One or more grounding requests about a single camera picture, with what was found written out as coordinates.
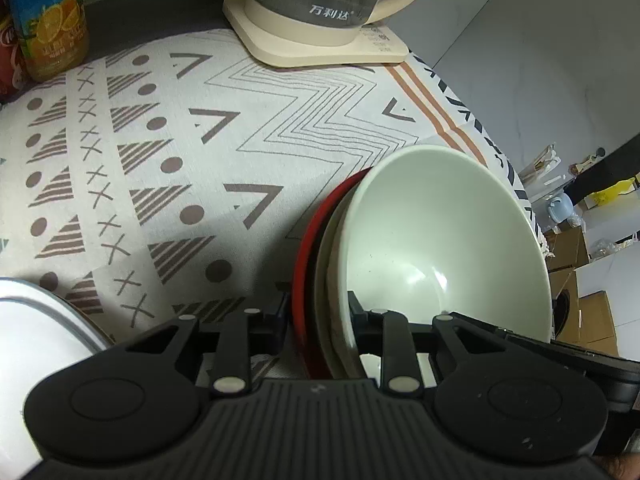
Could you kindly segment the person right hand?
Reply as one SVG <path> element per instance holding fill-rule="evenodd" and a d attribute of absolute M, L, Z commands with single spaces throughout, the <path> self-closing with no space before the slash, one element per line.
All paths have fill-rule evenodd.
<path fill-rule="evenodd" d="M 616 480 L 640 480 L 640 454 L 628 453 L 618 457 L 602 458 L 603 469 Z"/>

